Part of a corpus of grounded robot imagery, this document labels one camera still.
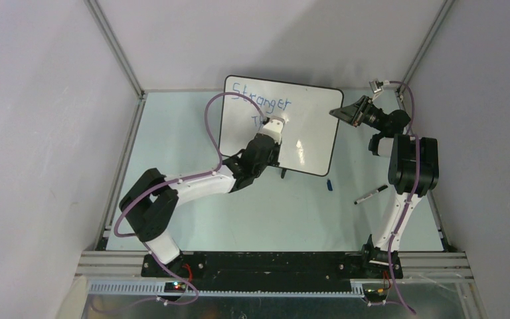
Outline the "white whiteboard black frame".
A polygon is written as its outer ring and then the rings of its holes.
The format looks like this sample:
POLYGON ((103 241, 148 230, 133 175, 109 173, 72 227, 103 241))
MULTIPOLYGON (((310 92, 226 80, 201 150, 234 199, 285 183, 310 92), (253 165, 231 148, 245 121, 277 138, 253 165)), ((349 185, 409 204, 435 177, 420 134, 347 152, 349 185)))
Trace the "white whiteboard black frame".
POLYGON ((284 120, 277 166, 325 176, 329 173, 340 108, 340 89, 229 75, 224 80, 219 149, 231 156, 254 137, 266 118, 284 120))

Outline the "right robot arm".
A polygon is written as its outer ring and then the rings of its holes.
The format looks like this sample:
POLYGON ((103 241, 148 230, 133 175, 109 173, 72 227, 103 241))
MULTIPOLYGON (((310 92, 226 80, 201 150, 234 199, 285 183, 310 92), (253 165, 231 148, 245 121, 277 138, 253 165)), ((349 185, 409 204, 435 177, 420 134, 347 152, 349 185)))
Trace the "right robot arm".
POLYGON ((401 236, 409 218, 439 178, 438 142, 404 133, 411 123, 404 110, 387 114, 373 104, 372 98, 360 97, 355 103, 330 111, 330 115, 353 127, 365 124, 377 130, 369 141, 374 156, 388 158, 390 200, 379 228, 361 249, 361 272, 376 278, 396 263, 401 236))

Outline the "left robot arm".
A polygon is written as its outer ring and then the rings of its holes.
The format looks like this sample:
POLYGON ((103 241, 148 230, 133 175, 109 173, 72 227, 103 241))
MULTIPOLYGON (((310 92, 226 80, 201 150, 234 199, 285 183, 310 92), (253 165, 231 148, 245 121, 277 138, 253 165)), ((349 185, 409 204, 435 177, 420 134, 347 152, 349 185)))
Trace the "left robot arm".
POLYGON ((278 162, 280 134, 257 133, 245 149, 222 161, 220 169, 169 179, 156 168, 145 171, 119 203, 122 217, 154 256, 166 276, 183 268, 181 250, 168 226, 178 206, 209 195, 233 193, 252 185, 270 165, 278 162))

